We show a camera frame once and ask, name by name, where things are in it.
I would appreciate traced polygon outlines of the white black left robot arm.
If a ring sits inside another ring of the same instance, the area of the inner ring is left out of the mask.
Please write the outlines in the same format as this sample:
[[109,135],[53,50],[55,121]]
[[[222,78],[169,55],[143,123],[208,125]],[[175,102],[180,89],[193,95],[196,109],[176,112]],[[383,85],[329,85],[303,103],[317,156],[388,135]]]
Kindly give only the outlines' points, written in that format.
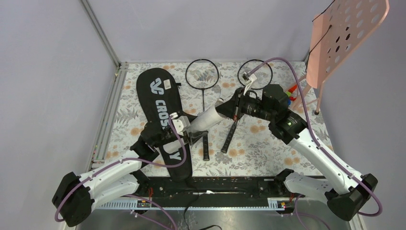
[[190,146],[222,120],[210,109],[196,117],[179,111],[162,120],[149,121],[138,141],[115,161],[80,175],[70,172],[63,177],[52,198],[55,220],[74,227],[100,205],[121,196],[146,195],[148,183],[133,173],[148,164],[173,170],[171,178],[175,181],[189,179]]

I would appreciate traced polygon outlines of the white shuttlecock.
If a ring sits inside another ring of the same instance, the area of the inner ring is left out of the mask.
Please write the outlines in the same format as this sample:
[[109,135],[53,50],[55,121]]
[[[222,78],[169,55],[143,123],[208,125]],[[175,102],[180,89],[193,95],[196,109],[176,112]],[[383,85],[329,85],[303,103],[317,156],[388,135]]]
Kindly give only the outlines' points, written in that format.
[[217,107],[217,106],[222,105],[223,103],[224,103],[224,100],[223,100],[222,98],[219,98],[219,99],[215,102],[214,106]]

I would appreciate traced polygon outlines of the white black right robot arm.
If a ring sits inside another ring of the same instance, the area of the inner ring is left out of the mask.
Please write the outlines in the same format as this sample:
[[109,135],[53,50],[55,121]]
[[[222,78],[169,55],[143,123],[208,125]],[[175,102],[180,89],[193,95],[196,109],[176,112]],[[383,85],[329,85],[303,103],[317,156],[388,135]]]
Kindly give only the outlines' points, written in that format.
[[371,198],[378,180],[362,174],[341,160],[309,128],[300,115],[288,107],[288,95],[278,84],[267,85],[262,97],[250,97],[243,88],[235,90],[227,101],[215,106],[222,116],[237,120],[249,115],[269,122],[277,139],[298,151],[325,177],[322,182],[285,169],[275,176],[275,193],[281,197],[300,194],[325,203],[337,217],[350,221]]

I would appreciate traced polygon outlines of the white shuttlecock tube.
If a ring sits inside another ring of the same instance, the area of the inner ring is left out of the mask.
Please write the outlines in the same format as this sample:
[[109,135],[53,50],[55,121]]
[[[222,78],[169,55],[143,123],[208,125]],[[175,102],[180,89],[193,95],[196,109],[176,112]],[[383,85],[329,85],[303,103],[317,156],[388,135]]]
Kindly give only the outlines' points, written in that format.
[[226,119],[217,113],[215,106],[213,105],[208,110],[204,111],[197,118],[197,129],[198,130],[209,130],[214,125],[218,124],[222,120]]

